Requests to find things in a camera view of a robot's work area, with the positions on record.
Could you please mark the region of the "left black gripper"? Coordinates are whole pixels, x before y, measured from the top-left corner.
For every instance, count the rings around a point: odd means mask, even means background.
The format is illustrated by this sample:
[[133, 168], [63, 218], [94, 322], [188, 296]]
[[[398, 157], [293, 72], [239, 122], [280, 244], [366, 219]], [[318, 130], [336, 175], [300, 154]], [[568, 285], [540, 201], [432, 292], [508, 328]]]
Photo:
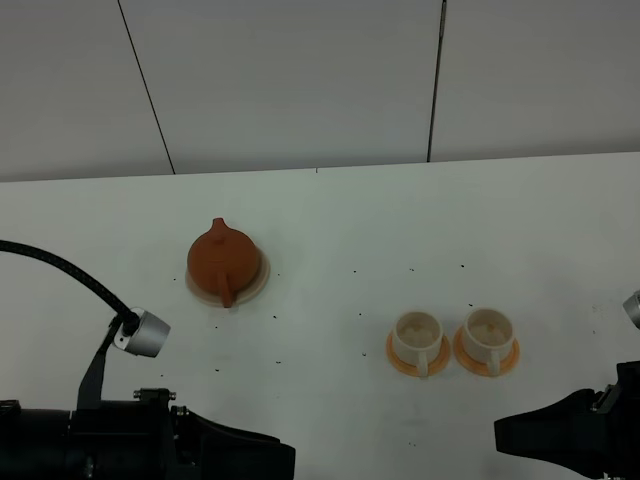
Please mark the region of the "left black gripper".
[[76, 410], [71, 479], [292, 479], [296, 451], [279, 439], [171, 406], [166, 389]]

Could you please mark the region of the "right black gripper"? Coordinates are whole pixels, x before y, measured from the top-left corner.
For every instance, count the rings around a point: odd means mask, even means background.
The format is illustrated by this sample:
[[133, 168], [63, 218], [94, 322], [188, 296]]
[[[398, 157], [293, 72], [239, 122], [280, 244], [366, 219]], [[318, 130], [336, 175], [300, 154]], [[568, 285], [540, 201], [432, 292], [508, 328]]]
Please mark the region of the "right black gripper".
[[617, 382], [581, 389], [535, 411], [494, 422], [496, 450], [589, 479], [639, 477], [639, 363], [616, 365]]

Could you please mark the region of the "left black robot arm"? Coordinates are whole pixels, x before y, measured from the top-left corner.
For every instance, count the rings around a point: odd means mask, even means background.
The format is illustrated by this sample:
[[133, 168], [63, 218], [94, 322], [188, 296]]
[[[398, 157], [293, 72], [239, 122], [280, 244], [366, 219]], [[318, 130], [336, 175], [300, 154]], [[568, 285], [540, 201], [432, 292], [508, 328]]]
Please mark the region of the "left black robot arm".
[[212, 422], [167, 389], [76, 411], [1, 404], [4, 479], [291, 479], [296, 451]]

